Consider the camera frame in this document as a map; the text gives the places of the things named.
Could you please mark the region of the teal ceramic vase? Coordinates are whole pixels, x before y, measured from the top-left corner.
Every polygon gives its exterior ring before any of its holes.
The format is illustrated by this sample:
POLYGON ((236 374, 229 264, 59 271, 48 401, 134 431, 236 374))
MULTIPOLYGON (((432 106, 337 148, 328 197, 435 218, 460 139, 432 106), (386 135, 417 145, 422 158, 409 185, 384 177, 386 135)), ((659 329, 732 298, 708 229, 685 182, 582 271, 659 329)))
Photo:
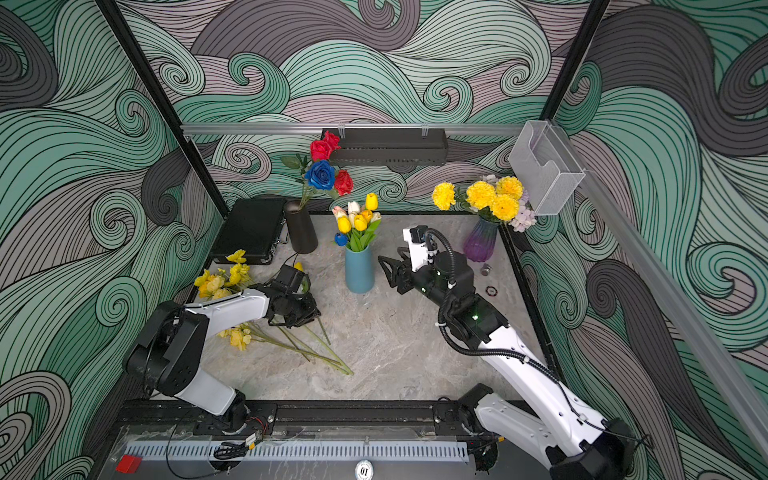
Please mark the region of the teal ceramic vase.
POLYGON ((372 247, 360 252, 345 250, 345 281, 350 292, 365 294, 375 283, 372 247))

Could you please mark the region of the single yellow tulip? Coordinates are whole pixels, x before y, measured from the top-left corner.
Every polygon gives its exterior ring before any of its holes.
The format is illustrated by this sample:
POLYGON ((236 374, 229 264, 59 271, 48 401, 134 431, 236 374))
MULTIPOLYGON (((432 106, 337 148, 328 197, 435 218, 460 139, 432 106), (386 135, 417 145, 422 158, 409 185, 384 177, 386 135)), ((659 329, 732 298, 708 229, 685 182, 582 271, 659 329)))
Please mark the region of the single yellow tulip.
MULTIPOLYGON (((293 263, 293 267, 304 274, 304 277, 302 278, 301 284, 300 284, 300 287, 299 287, 299 292, 301 294, 309 293, 310 292, 310 288, 311 288, 310 279, 309 279, 308 275, 306 274, 305 269, 304 269, 302 263, 301 262, 294 262, 293 263)), ((325 339, 325 343, 327 345, 330 345, 331 341, 330 341, 330 339, 329 339, 329 337, 327 335, 327 332, 326 332, 324 324, 322 323, 322 320, 321 319, 317 319, 317 321, 318 321, 318 323, 320 325, 323 337, 325 339)))

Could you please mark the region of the yellow ranunculus stem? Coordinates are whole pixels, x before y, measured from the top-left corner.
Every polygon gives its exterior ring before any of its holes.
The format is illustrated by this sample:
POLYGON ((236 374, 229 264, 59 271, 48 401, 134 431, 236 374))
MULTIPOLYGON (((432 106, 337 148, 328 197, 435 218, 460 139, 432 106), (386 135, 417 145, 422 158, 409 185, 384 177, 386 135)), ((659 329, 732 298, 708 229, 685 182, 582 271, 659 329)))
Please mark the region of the yellow ranunculus stem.
MULTIPOLYGON (((230 266, 221 268, 228 271, 232 279, 235 279, 236 276, 239 277, 239 280, 236 280, 236 283, 239 285, 238 291, 236 293, 242 293, 247 287, 253 288, 257 286, 257 282, 250 275, 250 266, 246 263, 244 254, 245 254, 244 250, 238 250, 235 253, 227 256, 226 259, 228 260, 228 263, 230 263, 230 266)), ((304 326, 287 328, 287 329, 289 330, 290 333, 297 334, 300 339, 309 343, 314 349, 321 352, 321 346, 317 342, 312 340, 309 333, 305 333, 303 330, 303 327, 308 327, 309 329, 313 330, 317 335, 323 337, 323 334, 317 319, 315 319, 314 321, 304 326)), ((246 322, 251 322, 251 321, 255 321, 259 326, 264 328, 270 335, 276 338, 281 338, 281 335, 277 331, 278 326, 270 326, 269 319, 249 320, 246 322)))

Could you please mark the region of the black cylindrical vase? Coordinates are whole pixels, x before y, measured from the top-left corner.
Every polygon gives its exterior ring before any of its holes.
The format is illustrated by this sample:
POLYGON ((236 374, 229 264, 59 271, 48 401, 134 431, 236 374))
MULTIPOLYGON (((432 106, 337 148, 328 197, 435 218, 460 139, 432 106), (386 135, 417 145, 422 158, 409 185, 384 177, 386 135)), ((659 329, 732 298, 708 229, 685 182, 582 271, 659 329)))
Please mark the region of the black cylindrical vase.
POLYGON ((284 216, 293 250, 298 254, 314 252, 318 247, 318 238, 307 208, 302 207, 299 200, 287 201, 284 216))

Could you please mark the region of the pale yellow blossom spray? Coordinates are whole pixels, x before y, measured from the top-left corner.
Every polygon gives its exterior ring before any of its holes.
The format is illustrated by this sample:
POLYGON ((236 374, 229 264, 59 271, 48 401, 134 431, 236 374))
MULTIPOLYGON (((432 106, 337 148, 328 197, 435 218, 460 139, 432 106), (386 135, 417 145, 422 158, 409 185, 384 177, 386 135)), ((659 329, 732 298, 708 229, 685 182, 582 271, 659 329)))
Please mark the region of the pale yellow blossom spray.
POLYGON ((239 277, 231 278, 228 271, 217 269, 216 271, 205 270, 202 275, 194 281, 197 289, 197 296, 203 300, 220 300, 235 294, 239 285, 236 283, 239 277))

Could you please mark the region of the yellow sunflower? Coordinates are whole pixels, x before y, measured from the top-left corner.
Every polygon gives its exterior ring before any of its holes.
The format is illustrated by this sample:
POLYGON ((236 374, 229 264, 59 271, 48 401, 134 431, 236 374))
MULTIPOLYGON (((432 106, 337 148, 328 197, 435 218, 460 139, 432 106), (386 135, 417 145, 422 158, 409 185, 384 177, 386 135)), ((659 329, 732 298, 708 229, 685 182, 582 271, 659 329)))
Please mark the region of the yellow sunflower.
POLYGON ((288 332, 288 330, 284 327, 277 327, 280 333, 283 334, 283 336, 289 341, 289 343, 292 345, 294 351, 299 353, 307 362, 311 363, 311 358, 306 354, 306 352, 299 347, 299 345, 296 343, 294 337, 288 332))

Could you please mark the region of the yellow flower bunch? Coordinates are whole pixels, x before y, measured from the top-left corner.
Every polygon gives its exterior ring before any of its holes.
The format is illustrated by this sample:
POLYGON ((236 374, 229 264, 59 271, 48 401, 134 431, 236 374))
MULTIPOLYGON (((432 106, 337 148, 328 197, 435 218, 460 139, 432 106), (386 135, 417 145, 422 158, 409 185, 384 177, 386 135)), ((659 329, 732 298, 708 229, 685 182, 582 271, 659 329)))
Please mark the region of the yellow flower bunch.
MULTIPOLYGON (((354 371, 351 369, 351 367, 339 355, 336 354, 336 352, 331 348, 331 345, 327 345, 325 343, 324 337, 317 335, 308 327, 303 327, 303 330, 305 333, 309 333, 312 340, 321 346, 321 352, 314 349, 309 343, 300 339, 297 334, 290 333, 289 330, 288 332, 294 337, 299 347, 303 349, 311 358, 311 363, 315 361, 323 362, 332 369, 342 373, 343 375, 352 376, 354 374, 354 371)), ((276 338, 270 335, 255 321, 251 321, 241 323, 234 327, 226 328, 223 331, 217 333, 216 337, 226 339, 233 348, 240 352, 245 352, 249 346, 265 344, 297 353, 294 351, 289 341, 283 336, 282 333, 280 333, 278 328, 277 331, 281 335, 281 338, 276 338)))

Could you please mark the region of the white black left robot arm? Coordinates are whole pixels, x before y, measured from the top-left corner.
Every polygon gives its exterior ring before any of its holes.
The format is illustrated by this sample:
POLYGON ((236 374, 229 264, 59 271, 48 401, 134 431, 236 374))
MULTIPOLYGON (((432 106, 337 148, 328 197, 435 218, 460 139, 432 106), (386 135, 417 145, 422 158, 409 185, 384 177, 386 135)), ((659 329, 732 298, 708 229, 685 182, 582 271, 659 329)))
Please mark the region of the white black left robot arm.
POLYGON ((181 305, 160 304, 129 347, 125 372, 145 387, 194 405, 240 425, 244 397, 200 366, 205 342, 243 322, 281 316, 287 326, 302 326, 320 316, 310 293, 259 284, 223 299, 181 305))

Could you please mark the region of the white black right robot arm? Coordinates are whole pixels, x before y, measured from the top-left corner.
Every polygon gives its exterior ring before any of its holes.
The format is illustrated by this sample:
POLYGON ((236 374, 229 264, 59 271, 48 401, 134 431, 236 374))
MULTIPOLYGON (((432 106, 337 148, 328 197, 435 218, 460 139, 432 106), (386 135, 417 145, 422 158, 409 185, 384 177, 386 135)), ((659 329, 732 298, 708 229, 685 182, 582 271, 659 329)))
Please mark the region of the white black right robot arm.
POLYGON ((419 267, 407 254, 378 259, 389 285, 414 291, 438 307, 437 327, 457 353, 491 365, 528 405, 522 410, 485 385, 463 397, 468 427, 503 437, 546 468, 553 479, 624 479, 635 437, 621 419, 606 419, 577 399, 525 346, 506 317, 474 286, 460 253, 439 252, 419 267))

